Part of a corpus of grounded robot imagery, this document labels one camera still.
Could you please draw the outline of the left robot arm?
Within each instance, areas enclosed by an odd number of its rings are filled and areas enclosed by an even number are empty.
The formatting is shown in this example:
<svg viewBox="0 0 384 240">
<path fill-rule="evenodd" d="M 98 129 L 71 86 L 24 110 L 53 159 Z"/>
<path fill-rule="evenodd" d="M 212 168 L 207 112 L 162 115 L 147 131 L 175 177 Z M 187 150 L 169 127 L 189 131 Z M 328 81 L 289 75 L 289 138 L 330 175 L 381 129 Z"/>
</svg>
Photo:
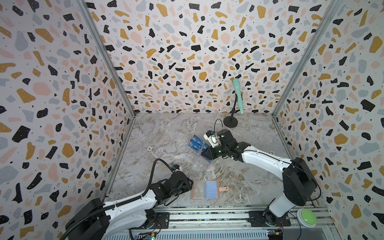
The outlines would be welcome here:
<svg viewBox="0 0 384 240">
<path fill-rule="evenodd" d="M 104 240 L 134 228 L 149 228 L 156 218 L 154 207 L 166 205 L 192 190 L 194 182 L 175 170 L 167 180 L 150 183 L 142 193 L 124 199 L 88 202 L 66 224 L 62 240 Z"/>
</svg>

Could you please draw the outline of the clear acrylic card stand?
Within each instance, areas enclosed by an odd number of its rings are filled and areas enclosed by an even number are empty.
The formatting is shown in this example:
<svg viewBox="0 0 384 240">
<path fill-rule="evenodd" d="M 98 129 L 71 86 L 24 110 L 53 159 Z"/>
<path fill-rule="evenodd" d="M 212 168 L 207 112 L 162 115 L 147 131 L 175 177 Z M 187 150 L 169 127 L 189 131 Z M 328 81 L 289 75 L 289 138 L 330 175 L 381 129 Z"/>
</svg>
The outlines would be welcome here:
<svg viewBox="0 0 384 240">
<path fill-rule="evenodd" d="M 194 151 L 193 160 L 197 166 L 208 171 L 214 167 L 214 164 L 210 159 L 204 157 L 202 153 L 207 150 L 210 145 L 205 143 L 201 138 L 194 135 L 188 143 L 188 146 Z"/>
</svg>

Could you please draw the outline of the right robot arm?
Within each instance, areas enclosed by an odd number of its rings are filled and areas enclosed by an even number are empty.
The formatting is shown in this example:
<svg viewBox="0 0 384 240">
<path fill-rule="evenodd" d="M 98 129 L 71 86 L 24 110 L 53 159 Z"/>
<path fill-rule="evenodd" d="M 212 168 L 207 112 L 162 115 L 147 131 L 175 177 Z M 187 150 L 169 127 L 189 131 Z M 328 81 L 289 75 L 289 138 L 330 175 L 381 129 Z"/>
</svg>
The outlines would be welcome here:
<svg viewBox="0 0 384 240">
<path fill-rule="evenodd" d="M 217 134 L 207 131 L 204 139 L 211 146 L 202 156 L 215 160 L 228 157 L 235 161 L 257 166 L 283 181 L 283 192 L 256 217 L 256 221 L 275 227 L 283 222 L 288 212 L 296 206 L 311 201 L 311 195 L 319 187 L 307 163 L 301 158 L 293 160 L 266 153 L 246 142 L 237 142 L 232 133 L 221 130 Z"/>
</svg>

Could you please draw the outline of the pink leather card holder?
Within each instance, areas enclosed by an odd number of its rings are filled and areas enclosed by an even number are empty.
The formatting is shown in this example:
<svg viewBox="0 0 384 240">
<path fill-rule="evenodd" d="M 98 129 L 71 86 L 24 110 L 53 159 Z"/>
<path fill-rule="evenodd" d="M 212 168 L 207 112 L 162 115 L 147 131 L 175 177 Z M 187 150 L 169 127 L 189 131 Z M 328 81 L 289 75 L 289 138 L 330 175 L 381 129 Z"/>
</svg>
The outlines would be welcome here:
<svg viewBox="0 0 384 240">
<path fill-rule="evenodd" d="M 202 181 L 204 182 L 204 199 L 218 200 L 221 198 L 222 192 L 227 192 L 229 187 L 220 187 L 219 181 Z"/>
</svg>

